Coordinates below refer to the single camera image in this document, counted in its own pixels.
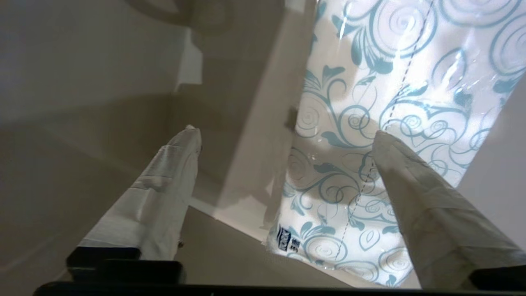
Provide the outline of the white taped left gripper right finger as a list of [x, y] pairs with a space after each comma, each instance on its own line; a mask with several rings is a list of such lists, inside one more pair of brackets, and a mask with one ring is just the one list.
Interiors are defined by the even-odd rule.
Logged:
[[378, 131], [372, 155], [424, 289], [525, 289], [525, 251], [409, 146]]

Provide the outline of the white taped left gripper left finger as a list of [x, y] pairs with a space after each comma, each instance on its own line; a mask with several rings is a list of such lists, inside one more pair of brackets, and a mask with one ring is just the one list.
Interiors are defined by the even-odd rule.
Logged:
[[131, 247], [141, 260], [172, 260], [195, 187], [201, 131], [192, 125], [162, 146], [135, 182], [80, 241], [80, 247]]

